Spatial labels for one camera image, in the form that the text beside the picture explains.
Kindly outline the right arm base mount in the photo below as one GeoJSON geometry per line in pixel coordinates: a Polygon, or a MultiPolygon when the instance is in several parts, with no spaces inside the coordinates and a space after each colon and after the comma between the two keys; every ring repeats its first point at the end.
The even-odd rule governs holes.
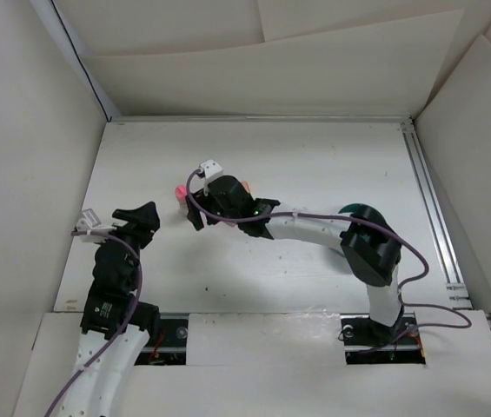
{"type": "Polygon", "coordinates": [[[392,328],[373,322],[367,314],[341,316],[338,339],[348,365],[424,365],[421,338],[412,330],[414,314],[405,314],[392,328]]]}

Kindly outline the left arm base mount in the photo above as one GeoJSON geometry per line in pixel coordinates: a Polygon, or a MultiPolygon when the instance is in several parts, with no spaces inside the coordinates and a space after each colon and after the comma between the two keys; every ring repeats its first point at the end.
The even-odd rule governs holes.
{"type": "Polygon", "coordinates": [[[163,315],[160,331],[137,356],[136,366],[183,366],[186,364],[189,317],[163,315]]]}

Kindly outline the pink glue stick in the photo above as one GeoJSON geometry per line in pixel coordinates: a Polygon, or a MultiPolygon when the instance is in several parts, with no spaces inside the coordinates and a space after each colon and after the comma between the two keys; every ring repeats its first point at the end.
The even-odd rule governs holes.
{"type": "Polygon", "coordinates": [[[175,189],[175,197],[179,204],[186,204],[187,189],[184,185],[178,185],[175,189]]]}

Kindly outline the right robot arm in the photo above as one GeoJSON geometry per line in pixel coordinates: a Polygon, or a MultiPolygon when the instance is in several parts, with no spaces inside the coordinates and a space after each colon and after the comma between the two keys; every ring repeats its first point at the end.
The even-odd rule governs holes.
{"type": "Polygon", "coordinates": [[[254,198],[231,175],[209,179],[195,170],[191,176],[204,180],[202,189],[186,195],[187,218],[195,230],[225,222],[250,237],[312,243],[342,253],[367,289],[368,322],[362,329],[368,344],[389,344],[399,334],[401,244],[378,210],[351,204],[335,215],[303,213],[278,200],[254,198]]]}

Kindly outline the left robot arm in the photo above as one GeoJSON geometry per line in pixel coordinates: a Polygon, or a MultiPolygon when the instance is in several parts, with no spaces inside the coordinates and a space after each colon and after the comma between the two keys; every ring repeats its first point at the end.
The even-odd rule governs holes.
{"type": "Polygon", "coordinates": [[[48,416],[115,416],[123,386],[143,348],[160,336],[160,312],[140,300],[140,253],[161,227],[154,202],[116,209],[107,226],[83,210],[71,234],[96,245],[72,375],[48,416]]]}

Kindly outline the orange correction tape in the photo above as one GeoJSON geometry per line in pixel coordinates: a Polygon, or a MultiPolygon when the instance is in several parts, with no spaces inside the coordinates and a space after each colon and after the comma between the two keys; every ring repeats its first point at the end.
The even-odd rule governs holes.
{"type": "Polygon", "coordinates": [[[247,191],[247,193],[251,194],[249,183],[247,181],[242,181],[241,184],[245,188],[245,190],[247,191]]]}

